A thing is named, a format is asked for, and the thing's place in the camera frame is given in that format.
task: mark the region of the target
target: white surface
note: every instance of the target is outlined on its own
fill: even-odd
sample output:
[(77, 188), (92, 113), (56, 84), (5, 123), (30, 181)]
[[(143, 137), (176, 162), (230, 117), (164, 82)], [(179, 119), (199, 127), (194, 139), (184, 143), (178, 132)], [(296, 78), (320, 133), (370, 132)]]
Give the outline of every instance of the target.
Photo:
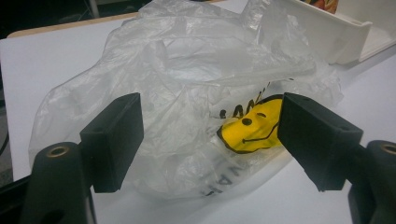
[[(240, 12), (246, 1), (217, 3)], [(1, 40), (10, 144), (16, 179), (30, 174), (27, 148), (35, 112), (53, 87), (93, 66), (108, 33), (122, 21)], [(396, 47), (360, 64), (337, 65), (344, 100), (335, 111), (374, 139), (396, 142)], [(99, 223), (351, 223), (346, 184), (342, 191), (318, 192), (296, 161), (259, 189), (246, 191), (261, 173), (227, 193), (204, 200), (159, 202), (130, 183), (114, 194), (94, 194)]]

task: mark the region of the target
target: clear plastic bag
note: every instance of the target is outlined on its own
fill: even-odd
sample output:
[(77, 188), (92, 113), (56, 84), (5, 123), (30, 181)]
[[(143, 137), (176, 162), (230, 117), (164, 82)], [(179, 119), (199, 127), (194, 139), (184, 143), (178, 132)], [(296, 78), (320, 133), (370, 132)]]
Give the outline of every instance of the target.
[(334, 71), (275, 2), (250, 0), (239, 15), (154, 0), (108, 36), (97, 64), (46, 96), (31, 159), (48, 145), (79, 142), (82, 128), (112, 100), (140, 92), (145, 139), (125, 180), (167, 199), (221, 193), (269, 162), (280, 169), (290, 160), (278, 156), (283, 147), (234, 153), (217, 134), (235, 111), (245, 116), (249, 102), (285, 91), (325, 105), (342, 97)]

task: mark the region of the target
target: yellow smiley face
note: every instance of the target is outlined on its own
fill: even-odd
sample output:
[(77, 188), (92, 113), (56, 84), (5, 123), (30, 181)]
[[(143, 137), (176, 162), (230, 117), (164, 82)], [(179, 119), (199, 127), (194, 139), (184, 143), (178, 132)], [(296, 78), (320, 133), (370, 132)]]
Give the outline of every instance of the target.
[(218, 136), (224, 145), (236, 153), (250, 153), (261, 148), (280, 146), (277, 138), (283, 95), (265, 98), (241, 119), (223, 124)]

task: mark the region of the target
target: metal ring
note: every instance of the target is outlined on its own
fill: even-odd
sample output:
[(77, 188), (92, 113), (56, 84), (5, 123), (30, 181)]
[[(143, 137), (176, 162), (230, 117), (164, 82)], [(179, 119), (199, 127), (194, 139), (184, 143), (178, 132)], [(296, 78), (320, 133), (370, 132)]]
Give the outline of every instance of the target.
[(52, 148), (49, 152), (47, 152), (47, 157), (49, 158), (56, 158), (61, 157), (62, 155), (66, 154), (69, 151), (69, 147), (59, 146)]

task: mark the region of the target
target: smile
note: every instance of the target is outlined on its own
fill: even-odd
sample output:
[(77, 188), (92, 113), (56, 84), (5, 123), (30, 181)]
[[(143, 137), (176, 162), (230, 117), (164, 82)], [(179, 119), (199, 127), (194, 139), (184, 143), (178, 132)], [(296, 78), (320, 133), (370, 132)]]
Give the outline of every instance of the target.
[(274, 132), (274, 129), (277, 127), (278, 124), (279, 123), (276, 123), (274, 125), (274, 127), (271, 130), (271, 132), (268, 133), (268, 135), (266, 137), (264, 137), (264, 138), (253, 138), (253, 139), (242, 139), (242, 143), (245, 144), (246, 142), (257, 142), (257, 141), (262, 141), (262, 140), (268, 139), (271, 136), (271, 134)]

